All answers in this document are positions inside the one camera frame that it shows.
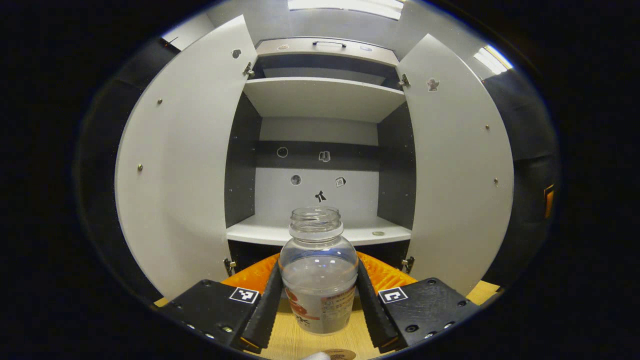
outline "wooden table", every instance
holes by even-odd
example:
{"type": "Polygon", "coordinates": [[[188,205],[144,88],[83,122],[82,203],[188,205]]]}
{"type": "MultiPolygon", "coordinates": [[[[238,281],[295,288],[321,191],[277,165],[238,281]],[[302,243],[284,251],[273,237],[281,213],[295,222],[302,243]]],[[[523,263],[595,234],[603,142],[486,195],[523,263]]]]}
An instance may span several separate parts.
{"type": "MultiPolygon", "coordinates": [[[[467,298],[474,304],[481,305],[497,289],[497,285],[480,281],[467,295],[467,298]]],[[[300,329],[288,301],[281,301],[269,340],[269,347],[262,350],[260,356],[273,360],[298,360],[332,348],[355,352],[354,360],[366,360],[381,355],[380,351],[374,348],[371,343],[359,298],[356,298],[353,303],[353,312],[347,327],[331,336],[310,335],[300,329]]]]}

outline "drawer handle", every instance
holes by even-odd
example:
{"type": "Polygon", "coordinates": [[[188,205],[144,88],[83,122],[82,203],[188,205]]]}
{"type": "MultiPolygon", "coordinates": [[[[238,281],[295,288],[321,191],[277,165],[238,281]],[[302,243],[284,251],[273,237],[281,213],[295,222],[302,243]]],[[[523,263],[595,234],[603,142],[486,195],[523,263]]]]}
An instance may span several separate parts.
{"type": "Polygon", "coordinates": [[[347,47],[347,44],[343,44],[342,42],[335,42],[335,41],[314,41],[313,44],[317,45],[319,42],[328,42],[329,44],[339,44],[339,45],[342,45],[342,47],[347,47]]]}

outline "black metal plate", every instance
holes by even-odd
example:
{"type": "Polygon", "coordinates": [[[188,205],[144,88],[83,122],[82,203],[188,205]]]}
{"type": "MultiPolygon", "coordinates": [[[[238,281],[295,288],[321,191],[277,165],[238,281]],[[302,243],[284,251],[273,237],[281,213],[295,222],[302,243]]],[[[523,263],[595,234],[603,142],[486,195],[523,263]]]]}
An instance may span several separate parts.
{"type": "Polygon", "coordinates": [[[428,334],[436,335],[456,326],[479,309],[477,305],[434,277],[402,286],[400,289],[402,291],[399,291],[399,297],[393,295],[395,290],[380,291],[378,296],[406,346],[424,340],[428,334]]]}
{"type": "Polygon", "coordinates": [[[260,293],[255,292],[255,299],[252,297],[253,303],[250,304],[229,298],[236,289],[211,280],[198,281],[169,304],[160,307],[159,312],[205,339],[241,348],[240,334],[260,301],[260,293]]]}

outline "white shelf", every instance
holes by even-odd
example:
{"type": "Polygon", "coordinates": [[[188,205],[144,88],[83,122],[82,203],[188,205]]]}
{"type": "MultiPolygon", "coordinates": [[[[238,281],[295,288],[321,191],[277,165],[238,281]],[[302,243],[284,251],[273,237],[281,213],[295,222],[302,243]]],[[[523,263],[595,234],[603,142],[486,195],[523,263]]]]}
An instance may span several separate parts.
{"type": "Polygon", "coordinates": [[[329,78],[267,78],[244,86],[262,117],[323,117],[379,123],[405,102],[404,92],[329,78]]]}
{"type": "MultiPolygon", "coordinates": [[[[291,239],[288,223],[283,220],[262,218],[254,215],[227,229],[227,239],[264,245],[284,245],[291,239]]],[[[345,224],[342,234],[354,246],[389,243],[393,241],[409,240],[411,231],[395,225],[383,218],[376,217],[370,222],[359,224],[345,224]],[[374,231],[385,234],[376,236],[374,231]]]]}
{"type": "Polygon", "coordinates": [[[324,54],[371,61],[391,67],[398,65],[396,54],[389,49],[343,39],[279,38],[262,41],[256,51],[258,52],[258,56],[324,54]]]}

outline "black bow sticker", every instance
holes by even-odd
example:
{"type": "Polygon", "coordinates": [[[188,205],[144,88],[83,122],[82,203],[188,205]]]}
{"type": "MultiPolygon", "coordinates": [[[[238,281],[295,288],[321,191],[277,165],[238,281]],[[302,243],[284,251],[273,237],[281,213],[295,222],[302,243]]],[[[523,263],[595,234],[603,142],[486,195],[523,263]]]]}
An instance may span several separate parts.
{"type": "Polygon", "coordinates": [[[318,199],[318,202],[326,200],[326,197],[324,197],[324,195],[322,194],[322,190],[320,190],[320,192],[316,194],[316,199],[318,199]]]}

